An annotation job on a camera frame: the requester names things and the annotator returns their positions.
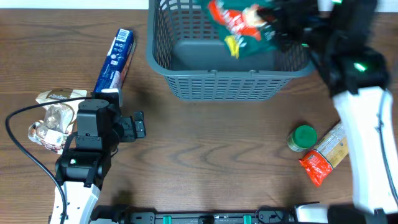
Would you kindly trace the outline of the green Nescafe coffee bag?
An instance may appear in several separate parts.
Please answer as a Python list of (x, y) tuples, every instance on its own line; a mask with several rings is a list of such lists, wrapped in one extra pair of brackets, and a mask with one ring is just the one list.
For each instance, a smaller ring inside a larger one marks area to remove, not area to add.
[(276, 32), (269, 0), (200, 0), (198, 4), (209, 17), (233, 58), (239, 59), (275, 50)]

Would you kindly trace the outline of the beige snack pouch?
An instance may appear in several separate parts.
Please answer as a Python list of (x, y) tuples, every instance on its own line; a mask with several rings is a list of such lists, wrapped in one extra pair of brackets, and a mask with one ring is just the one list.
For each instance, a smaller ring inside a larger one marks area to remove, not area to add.
[(87, 95), (86, 90), (53, 89), (40, 93), (36, 102), (46, 110), (44, 119), (29, 127), (28, 138), (57, 154), (63, 152), (67, 137), (73, 131), (78, 105)]

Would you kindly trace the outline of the blue rectangular carton box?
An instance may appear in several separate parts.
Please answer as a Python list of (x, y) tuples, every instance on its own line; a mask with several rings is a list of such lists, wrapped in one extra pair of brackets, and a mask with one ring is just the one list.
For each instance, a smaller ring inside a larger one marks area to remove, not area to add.
[(121, 89), (136, 48), (133, 31), (119, 29), (106, 54), (94, 87), (94, 92), (105, 89)]

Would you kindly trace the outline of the green lid jar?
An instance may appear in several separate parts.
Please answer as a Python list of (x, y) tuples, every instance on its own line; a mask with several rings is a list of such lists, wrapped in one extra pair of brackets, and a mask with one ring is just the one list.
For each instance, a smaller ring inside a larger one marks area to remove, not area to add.
[(313, 127), (301, 125), (289, 134), (287, 137), (287, 145), (295, 152), (302, 152), (315, 145), (317, 139), (317, 132)]

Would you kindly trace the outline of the orange pasta packet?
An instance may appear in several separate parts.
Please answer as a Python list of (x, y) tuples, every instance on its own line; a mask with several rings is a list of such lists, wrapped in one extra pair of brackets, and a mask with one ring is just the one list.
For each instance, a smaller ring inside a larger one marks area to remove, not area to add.
[(300, 165), (316, 187), (349, 154), (342, 122), (331, 128), (300, 160)]

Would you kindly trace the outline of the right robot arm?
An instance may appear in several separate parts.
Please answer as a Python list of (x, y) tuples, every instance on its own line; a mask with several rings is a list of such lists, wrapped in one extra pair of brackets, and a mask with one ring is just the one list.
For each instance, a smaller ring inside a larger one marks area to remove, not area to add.
[(327, 85), (346, 133), (353, 203), (310, 212), (307, 223), (395, 223), (397, 148), (393, 96), (384, 56), (367, 45), (376, 0), (334, 1), (322, 17), (316, 1), (273, 1), (258, 16), (276, 32), (277, 45), (302, 44)]

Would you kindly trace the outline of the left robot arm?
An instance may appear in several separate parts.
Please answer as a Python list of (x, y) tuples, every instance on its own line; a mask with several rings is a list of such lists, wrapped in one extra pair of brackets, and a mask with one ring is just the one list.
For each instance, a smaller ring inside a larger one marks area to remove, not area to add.
[(123, 117), (117, 101), (82, 101), (76, 123), (77, 131), (68, 138), (55, 165), (61, 189), (55, 192), (50, 224), (89, 223), (111, 168), (112, 153), (120, 143), (146, 136), (143, 112)]

